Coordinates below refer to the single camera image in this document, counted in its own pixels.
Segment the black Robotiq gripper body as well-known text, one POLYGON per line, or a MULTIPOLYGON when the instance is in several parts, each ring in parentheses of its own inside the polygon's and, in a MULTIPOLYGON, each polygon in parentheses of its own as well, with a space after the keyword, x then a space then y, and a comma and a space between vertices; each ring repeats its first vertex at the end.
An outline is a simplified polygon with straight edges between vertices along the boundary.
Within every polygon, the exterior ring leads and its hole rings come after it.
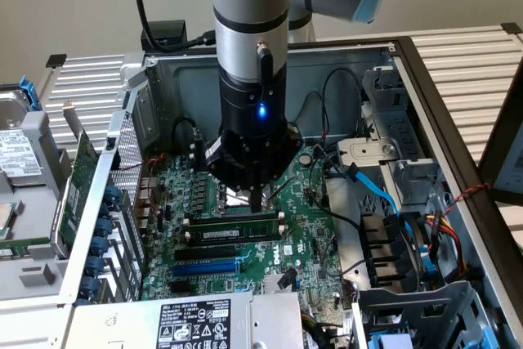
POLYGON ((257 160, 258 138, 288 123, 285 116, 287 68, 283 67, 265 83, 246 83, 219 69, 221 133, 232 131, 242 136, 257 160))

